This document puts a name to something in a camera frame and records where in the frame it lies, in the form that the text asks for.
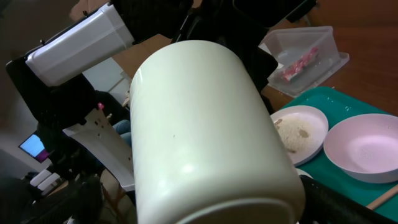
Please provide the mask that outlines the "pile of rice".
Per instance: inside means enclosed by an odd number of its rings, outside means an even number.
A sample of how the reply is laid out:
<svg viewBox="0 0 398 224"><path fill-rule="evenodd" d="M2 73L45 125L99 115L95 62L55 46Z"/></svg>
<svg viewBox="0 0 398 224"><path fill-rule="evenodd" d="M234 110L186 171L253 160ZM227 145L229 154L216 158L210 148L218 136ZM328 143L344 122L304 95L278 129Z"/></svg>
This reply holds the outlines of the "pile of rice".
<svg viewBox="0 0 398 224"><path fill-rule="evenodd" d="M296 116L284 116L274 121L274 126L289 153L295 154L311 148L315 140L313 126Z"/></svg>

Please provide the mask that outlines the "red snack wrapper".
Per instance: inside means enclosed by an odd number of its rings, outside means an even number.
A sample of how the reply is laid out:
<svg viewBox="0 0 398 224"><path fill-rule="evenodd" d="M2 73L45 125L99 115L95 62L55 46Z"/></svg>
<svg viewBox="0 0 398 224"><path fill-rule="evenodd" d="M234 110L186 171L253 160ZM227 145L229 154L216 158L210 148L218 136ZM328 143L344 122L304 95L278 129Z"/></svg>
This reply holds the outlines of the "red snack wrapper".
<svg viewBox="0 0 398 224"><path fill-rule="evenodd" d="M286 81L291 81L298 74L302 73L306 67L314 62L319 55L317 47L312 48L309 52L303 54L296 62L287 68L284 68L279 75Z"/></svg>

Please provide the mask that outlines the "pink bowl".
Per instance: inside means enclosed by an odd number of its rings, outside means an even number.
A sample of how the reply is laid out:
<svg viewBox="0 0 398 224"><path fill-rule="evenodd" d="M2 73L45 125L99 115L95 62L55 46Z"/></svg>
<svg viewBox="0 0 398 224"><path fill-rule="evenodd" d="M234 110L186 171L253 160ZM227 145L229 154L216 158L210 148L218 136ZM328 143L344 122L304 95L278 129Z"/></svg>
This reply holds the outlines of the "pink bowl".
<svg viewBox="0 0 398 224"><path fill-rule="evenodd" d="M397 181L397 117L361 114L333 126L323 142L329 160L356 180Z"/></svg>

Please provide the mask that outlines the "pale green cup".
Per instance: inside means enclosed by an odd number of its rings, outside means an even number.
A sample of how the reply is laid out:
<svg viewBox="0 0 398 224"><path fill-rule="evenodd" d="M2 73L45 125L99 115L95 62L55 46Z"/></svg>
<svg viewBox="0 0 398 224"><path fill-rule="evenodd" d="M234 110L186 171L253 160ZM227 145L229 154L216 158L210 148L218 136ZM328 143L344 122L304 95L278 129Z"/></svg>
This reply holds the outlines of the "pale green cup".
<svg viewBox="0 0 398 224"><path fill-rule="evenodd" d="M139 223L296 223L302 182L240 59L202 40L152 54L131 85Z"/></svg>

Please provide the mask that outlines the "clear plastic bin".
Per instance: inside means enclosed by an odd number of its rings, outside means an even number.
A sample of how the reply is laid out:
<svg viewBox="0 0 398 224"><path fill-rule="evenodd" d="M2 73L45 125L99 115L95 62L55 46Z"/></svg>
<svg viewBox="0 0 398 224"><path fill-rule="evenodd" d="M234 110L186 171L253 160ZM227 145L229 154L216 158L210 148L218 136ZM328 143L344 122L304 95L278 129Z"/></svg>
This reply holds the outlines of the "clear plastic bin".
<svg viewBox="0 0 398 224"><path fill-rule="evenodd" d="M278 62L269 86L292 97L320 85L349 61L349 54L338 51L331 26L273 30L259 48Z"/></svg>

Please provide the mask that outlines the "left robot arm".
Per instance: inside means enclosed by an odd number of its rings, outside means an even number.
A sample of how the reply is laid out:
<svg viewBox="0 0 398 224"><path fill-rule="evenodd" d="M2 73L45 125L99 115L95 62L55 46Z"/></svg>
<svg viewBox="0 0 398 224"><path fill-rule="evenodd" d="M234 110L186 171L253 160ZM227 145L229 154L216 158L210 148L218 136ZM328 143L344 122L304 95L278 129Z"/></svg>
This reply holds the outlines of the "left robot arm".
<svg viewBox="0 0 398 224"><path fill-rule="evenodd" d="M39 124L70 134L131 192L135 180L126 145L103 123L94 89L83 72L160 34L174 42L210 40L238 55L256 86L264 87L276 61L258 44L285 17L279 1L111 1L11 60L6 72Z"/></svg>

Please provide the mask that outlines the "pink plate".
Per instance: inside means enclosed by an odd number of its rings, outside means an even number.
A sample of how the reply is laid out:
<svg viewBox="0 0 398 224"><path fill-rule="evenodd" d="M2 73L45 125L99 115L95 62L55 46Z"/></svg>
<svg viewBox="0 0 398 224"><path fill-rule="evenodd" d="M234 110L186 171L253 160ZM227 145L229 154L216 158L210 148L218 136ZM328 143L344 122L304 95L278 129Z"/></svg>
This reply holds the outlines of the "pink plate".
<svg viewBox="0 0 398 224"><path fill-rule="evenodd" d="M284 108L273 113L271 120L294 166L308 162L321 151L329 130L325 114L312 106Z"/></svg>

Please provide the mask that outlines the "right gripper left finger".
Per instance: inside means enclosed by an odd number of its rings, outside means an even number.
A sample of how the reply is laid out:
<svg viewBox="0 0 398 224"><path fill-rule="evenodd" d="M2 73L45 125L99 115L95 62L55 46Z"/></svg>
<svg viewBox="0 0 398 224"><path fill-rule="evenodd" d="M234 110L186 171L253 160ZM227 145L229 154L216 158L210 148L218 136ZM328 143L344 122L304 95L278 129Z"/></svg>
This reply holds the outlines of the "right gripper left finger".
<svg viewBox="0 0 398 224"><path fill-rule="evenodd" d="M103 207L100 178L80 178L63 189L33 203L22 213L21 223L57 224L73 218L78 223L96 223Z"/></svg>

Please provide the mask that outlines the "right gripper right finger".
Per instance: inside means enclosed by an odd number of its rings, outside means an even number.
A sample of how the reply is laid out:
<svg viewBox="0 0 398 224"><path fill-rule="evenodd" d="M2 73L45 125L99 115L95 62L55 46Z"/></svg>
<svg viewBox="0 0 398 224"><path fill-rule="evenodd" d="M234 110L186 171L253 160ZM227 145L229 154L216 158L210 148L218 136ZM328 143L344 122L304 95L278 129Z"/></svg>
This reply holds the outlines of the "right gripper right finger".
<svg viewBox="0 0 398 224"><path fill-rule="evenodd" d="M305 190L300 224L397 224L306 175L300 179Z"/></svg>

